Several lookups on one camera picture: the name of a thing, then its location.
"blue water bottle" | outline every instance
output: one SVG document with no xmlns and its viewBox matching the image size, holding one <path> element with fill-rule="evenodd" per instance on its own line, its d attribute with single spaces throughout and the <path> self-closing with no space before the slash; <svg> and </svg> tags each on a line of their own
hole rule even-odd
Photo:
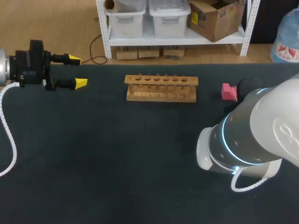
<svg viewBox="0 0 299 224">
<path fill-rule="evenodd" d="M 299 62 L 299 7 L 285 15 L 271 51 L 273 62 Z"/>
</svg>

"wooden block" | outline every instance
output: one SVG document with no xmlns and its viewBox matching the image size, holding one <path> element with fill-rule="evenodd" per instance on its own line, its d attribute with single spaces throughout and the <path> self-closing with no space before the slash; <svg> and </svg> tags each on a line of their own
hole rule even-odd
<svg viewBox="0 0 299 224">
<path fill-rule="evenodd" d="M 138 47 L 138 57 L 160 57 L 160 50 L 158 46 L 140 46 Z"/>
<path fill-rule="evenodd" d="M 165 46 L 163 50 L 164 58 L 178 58 L 184 57 L 185 48 L 183 46 Z"/>
<path fill-rule="evenodd" d="M 120 47 L 120 50 L 116 52 L 117 60 L 134 60 L 138 59 L 137 47 Z"/>
<path fill-rule="evenodd" d="M 197 77 L 126 75 L 128 101 L 196 102 Z"/>
</svg>

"white coiled cable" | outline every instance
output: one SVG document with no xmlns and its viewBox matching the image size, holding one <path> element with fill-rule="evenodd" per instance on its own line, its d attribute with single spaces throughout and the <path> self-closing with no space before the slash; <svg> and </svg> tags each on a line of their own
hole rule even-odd
<svg viewBox="0 0 299 224">
<path fill-rule="evenodd" d="M 6 134 L 9 138 L 9 141 L 10 141 L 10 144 L 11 144 L 11 147 L 12 147 L 12 150 L 13 150 L 13 159 L 10 163 L 10 165 L 0 173 L 0 176 L 3 176 L 5 174 L 7 174 L 15 165 L 15 162 L 17 161 L 17 147 L 15 146 L 15 143 L 14 143 L 14 138 L 13 136 L 11 135 L 10 133 L 10 130 L 9 130 L 9 127 L 6 123 L 6 120 L 5 120 L 5 117 L 4 117 L 4 114 L 3 114 L 3 110 L 2 110 L 2 99 L 3 99 L 3 96 L 4 96 L 4 93 L 13 88 L 13 87 L 19 87 L 20 84 L 19 83 L 11 83 L 11 84 L 8 84 L 7 86 L 5 86 L 2 91 L 0 92 L 0 118 L 1 118 L 1 121 L 2 121 L 2 124 L 4 126 L 4 129 L 6 131 Z"/>
<path fill-rule="evenodd" d="M 260 181 L 248 186 L 248 187 L 245 187 L 245 188 L 236 188 L 235 187 L 235 183 L 237 182 L 237 179 L 239 177 L 239 175 L 241 174 L 241 172 L 243 171 L 244 169 L 239 169 L 238 171 L 236 171 L 236 173 L 234 174 L 233 176 L 233 179 L 232 179 L 232 182 L 230 184 L 230 187 L 231 189 L 234 191 L 234 192 L 245 192 L 245 191 L 249 191 L 249 190 L 252 190 L 253 188 L 256 188 L 257 186 L 260 186 L 262 183 L 264 183 L 267 178 L 263 178 L 261 179 Z"/>
</svg>

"cable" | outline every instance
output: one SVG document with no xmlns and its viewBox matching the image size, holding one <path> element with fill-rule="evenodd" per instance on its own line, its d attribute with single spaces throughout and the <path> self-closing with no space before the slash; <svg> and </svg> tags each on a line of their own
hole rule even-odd
<svg viewBox="0 0 299 224">
<path fill-rule="evenodd" d="M 240 170 L 238 170 L 238 171 L 236 172 L 236 174 L 233 176 L 233 179 L 232 179 L 232 182 L 231 182 L 231 184 L 230 184 L 230 187 L 231 187 L 231 189 L 232 189 L 234 192 L 245 192 L 245 191 L 252 190 L 252 189 L 254 189 L 254 188 L 260 186 L 262 183 L 264 183 L 264 182 L 267 180 L 267 178 L 263 178 L 263 179 L 261 179 L 260 181 L 254 183 L 254 184 L 252 184 L 252 185 L 250 185 L 250 186 L 248 186 L 248 187 L 245 187 L 245 188 L 236 188 L 236 187 L 235 187 L 235 184 L 236 184 L 236 182 L 237 182 L 237 179 L 238 179 L 239 175 L 241 174 L 241 172 L 242 172 L 244 169 L 240 169 Z"/>
<path fill-rule="evenodd" d="M 95 17 L 93 20 L 94 20 L 94 21 L 98 21 L 99 18 L 98 18 L 98 17 Z M 81 64 L 84 64 L 84 63 L 86 63 L 86 62 L 88 62 L 88 61 L 93 61 L 93 63 L 95 63 L 95 64 L 105 64 L 105 63 L 107 62 L 107 58 L 106 58 L 105 56 L 102 56 L 102 55 L 99 55 L 99 56 L 96 56 L 96 57 L 93 57 L 93 56 L 92 56 L 92 45 L 93 45 L 93 42 L 95 42 L 95 40 L 98 39 L 98 38 L 101 37 L 101 36 L 102 36 L 102 34 L 98 35 L 98 36 L 97 36 L 96 38 L 94 38 L 93 41 L 90 43 L 90 45 L 89 45 L 90 59 L 81 62 Z M 105 61 L 102 62 L 102 63 L 95 62 L 94 59 L 95 59 L 95 58 L 99 58 L 99 57 L 105 58 Z"/>
<path fill-rule="evenodd" d="M 3 90 L 0 92 L 0 118 L 1 118 L 2 124 L 4 126 L 4 129 L 6 131 L 6 134 L 7 134 L 8 138 L 9 138 L 11 147 L 13 149 L 13 159 L 12 159 L 10 165 L 4 171 L 2 171 L 0 173 L 0 176 L 3 176 L 5 174 L 7 174 L 14 167 L 15 162 L 17 161 L 17 147 L 15 146 L 14 138 L 13 138 L 13 136 L 12 136 L 10 130 L 9 130 L 9 127 L 8 127 L 8 125 L 6 123 L 6 120 L 5 120 L 5 117 L 4 117 L 4 114 L 3 114 L 3 110 L 2 110 L 2 99 L 3 99 L 4 93 L 7 90 L 9 90 L 9 89 L 11 89 L 13 87 L 19 87 L 19 86 L 20 86 L 19 83 L 11 83 L 11 84 L 5 86 L 3 88 Z"/>
</svg>

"black cable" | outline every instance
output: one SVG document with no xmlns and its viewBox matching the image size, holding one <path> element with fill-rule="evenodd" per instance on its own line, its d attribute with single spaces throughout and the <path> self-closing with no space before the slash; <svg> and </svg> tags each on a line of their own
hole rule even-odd
<svg viewBox="0 0 299 224">
<path fill-rule="evenodd" d="M 81 64 L 84 64 L 84 63 L 86 63 L 86 62 L 88 62 L 88 61 L 93 61 L 93 63 L 95 63 L 95 64 L 105 64 L 105 63 L 107 62 L 107 58 L 106 58 L 105 56 L 102 56 L 102 55 L 99 55 L 99 56 L 96 56 L 96 57 L 93 57 L 93 56 L 92 56 L 92 45 L 93 45 L 93 42 L 95 42 L 95 40 L 98 39 L 98 38 L 101 37 L 101 36 L 102 36 L 102 34 L 98 35 L 98 36 L 97 36 L 96 38 L 94 38 L 93 41 L 90 43 L 90 45 L 89 45 L 90 59 L 81 62 Z M 102 63 L 95 62 L 94 59 L 95 59 L 95 58 L 99 58 L 99 57 L 105 58 L 105 61 L 102 62 Z"/>
</svg>

